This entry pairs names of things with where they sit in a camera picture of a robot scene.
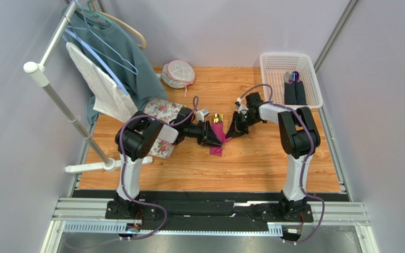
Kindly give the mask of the magenta paper napkin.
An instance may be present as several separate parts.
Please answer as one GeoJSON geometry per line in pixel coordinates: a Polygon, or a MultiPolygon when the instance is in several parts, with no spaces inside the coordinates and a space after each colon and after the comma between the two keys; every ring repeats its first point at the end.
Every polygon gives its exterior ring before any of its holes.
{"type": "Polygon", "coordinates": [[[224,128],[223,122],[222,123],[212,122],[211,127],[212,127],[212,130],[215,133],[216,137],[221,142],[221,146],[220,147],[210,147],[210,154],[221,157],[223,155],[224,144],[226,142],[230,141],[232,139],[232,137],[229,137],[229,138],[226,137],[226,134],[223,131],[223,128],[224,128]]]}

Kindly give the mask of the iridescent fork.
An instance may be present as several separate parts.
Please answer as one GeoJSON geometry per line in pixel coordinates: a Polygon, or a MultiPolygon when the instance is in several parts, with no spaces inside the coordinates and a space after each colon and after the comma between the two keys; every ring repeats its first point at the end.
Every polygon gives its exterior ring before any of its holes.
{"type": "Polygon", "coordinates": [[[223,114],[222,113],[218,113],[218,116],[217,116],[217,118],[218,118],[218,120],[217,120],[217,123],[218,124],[221,124],[221,123],[223,123],[223,114]]]}

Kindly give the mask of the iridescent gold spoon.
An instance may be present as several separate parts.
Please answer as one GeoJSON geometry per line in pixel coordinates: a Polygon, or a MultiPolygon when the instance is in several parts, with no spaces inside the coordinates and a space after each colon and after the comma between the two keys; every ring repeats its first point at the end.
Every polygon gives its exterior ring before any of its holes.
{"type": "Polygon", "coordinates": [[[218,124],[217,123],[217,120],[218,120],[217,116],[218,116],[218,113],[215,113],[214,116],[213,116],[213,123],[215,123],[215,124],[218,124]]]}

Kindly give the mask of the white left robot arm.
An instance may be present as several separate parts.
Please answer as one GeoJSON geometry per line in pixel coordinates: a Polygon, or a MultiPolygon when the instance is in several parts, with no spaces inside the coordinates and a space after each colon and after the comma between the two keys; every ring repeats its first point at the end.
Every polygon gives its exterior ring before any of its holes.
{"type": "Polygon", "coordinates": [[[107,204],[107,219],[132,219],[146,206],[139,200],[140,173],[157,139],[177,145],[189,137],[204,147],[222,145],[209,121],[201,119],[194,124],[195,117],[194,110],[184,107],[169,124],[140,111],[125,123],[115,136],[121,158],[120,183],[114,199],[107,204]]]}

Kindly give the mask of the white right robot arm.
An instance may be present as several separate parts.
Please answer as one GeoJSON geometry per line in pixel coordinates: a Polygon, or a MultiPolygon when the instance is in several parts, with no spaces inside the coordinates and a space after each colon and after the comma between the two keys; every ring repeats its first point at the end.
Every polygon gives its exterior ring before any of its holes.
{"type": "Polygon", "coordinates": [[[249,133],[249,127],[258,122],[273,122],[279,126],[281,145],[287,154],[286,182],[278,204],[273,205],[277,214],[287,221],[299,218],[308,210],[306,179],[309,164],[316,148],[320,145],[319,131],[310,108],[297,109],[273,102],[264,102],[254,92],[238,98],[233,121],[226,138],[237,138],[249,133]]]}

